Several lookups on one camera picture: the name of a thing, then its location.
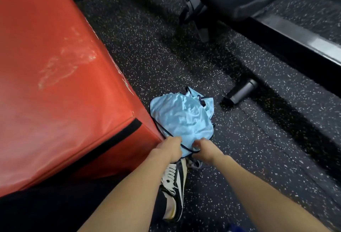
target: person's right arm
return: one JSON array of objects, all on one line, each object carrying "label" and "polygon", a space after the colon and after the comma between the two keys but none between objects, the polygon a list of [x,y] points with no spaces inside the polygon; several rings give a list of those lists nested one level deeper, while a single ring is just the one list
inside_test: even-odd
[{"label": "person's right arm", "polygon": [[207,139],[197,140],[193,157],[215,166],[233,188],[250,219],[261,232],[330,232],[304,208],[242,168]]}]

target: person's right hand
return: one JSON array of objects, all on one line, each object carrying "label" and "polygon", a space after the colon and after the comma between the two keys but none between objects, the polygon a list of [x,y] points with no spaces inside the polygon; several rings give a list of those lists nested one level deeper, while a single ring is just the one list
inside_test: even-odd
[{"label": "person's right hand", "polygon": [[217,156],[224,155],[212,141],[205,138],[195,140],[192,146],[200,149],[199,153],[195,153],[192,156],[208,165],[213,165]]}]

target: red plyometric box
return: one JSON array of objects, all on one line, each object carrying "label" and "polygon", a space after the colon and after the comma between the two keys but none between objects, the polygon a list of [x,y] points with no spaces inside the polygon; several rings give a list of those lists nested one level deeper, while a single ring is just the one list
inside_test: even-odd
[{"label": "red plyometric box", "polygon": [[162,137],[74,2],[0,8],[0,196],[135,169]]}]

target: black pants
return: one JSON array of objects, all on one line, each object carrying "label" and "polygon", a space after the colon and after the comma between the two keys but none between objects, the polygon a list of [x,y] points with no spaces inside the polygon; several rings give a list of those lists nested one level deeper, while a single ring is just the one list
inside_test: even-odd
[{"label": "black pants", "polygon": [[[0,198],[0,230],[76,232],[124,177],[36,186],[5,195]],[[166,205],[167,199],[159,191],[152,222],[162,220]]]}]

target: light blue satin bag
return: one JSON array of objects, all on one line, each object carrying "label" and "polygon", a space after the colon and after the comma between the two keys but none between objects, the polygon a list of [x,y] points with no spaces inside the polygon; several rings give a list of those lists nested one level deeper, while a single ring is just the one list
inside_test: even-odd
[{"label": "light blue satin bag", "polygon": [[203,98],[190,87],[185,95],[169,93],[150,102],[150,115],[161,133],[182,137],[182,157],[197,151],[192,147],[194,140],[212,137],[213,113],[213,98]]}]

